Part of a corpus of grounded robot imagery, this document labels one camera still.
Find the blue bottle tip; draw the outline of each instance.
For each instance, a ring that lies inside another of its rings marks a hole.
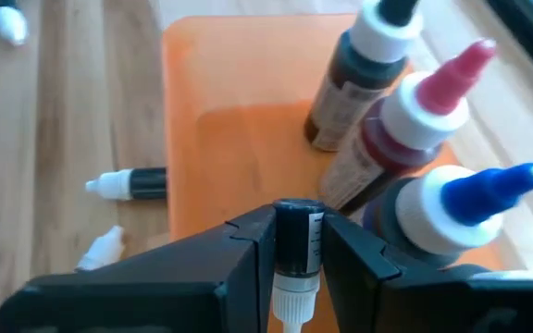
[[[532,190],[533,163],[525,163],[452,180],[441,189],[441,202],[455,220],[474,226],[514,207]]]

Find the orange tray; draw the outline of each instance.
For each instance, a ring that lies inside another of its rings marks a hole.
[[[164,33],[169,234],[179,240],[281,197],[316,198],[333,154],[303,123],[353,15],[186,18]],[[457,163],[444,149],[427,169]],[[502,268],[491,247],[460,262]],[[305,332],[336,332],[326,285]],[[269,331],[279,332],[271,318]]]

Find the red dropper bottle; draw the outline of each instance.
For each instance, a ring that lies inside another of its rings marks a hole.
[[[413,73],[378,100],[341,147],[320,184],[320,199],[349,215],[400,176],[433,161],[469,118],[466,92],[495,55],[495,42],[473,43],[435,73]]]

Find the bottle label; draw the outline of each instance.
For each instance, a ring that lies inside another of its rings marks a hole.
[[[352,124],[381,96],[384,90],[368,90],[345,81],[342,89],[324,78],[312,107],[312,120],[318,134],[312,144],[325,151],[336,151]]]
[[[315,273],[320,269],[321,243],[322,243],[322,220],[324,213],[313,213],[309,217],[310,229],[307,242],[307,266],[305,273]]]
[[[353,131],[320,184],[322,201],[334,209],[341,209],[383,172],[358,134],[359,130]]]

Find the wooden table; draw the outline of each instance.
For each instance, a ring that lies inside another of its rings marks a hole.
[[[0,42],[0,301],[31,276],[69,271],[93,238],[119,223],[127,255],[165,242],[166,207],[107,203],[83,182],[121,167],[165,164],[160,26],[192,14],[355,11],[360,1],[30,0],[31,37]],[[417,68],[432,69],[479,36],[498,59],[469,94],[473,119],[451,139],[475,169],[533,160],[533,64],[488,7],[422,0]],[[507,213],[496,243],[510,267],[533,269],[533,194]]]

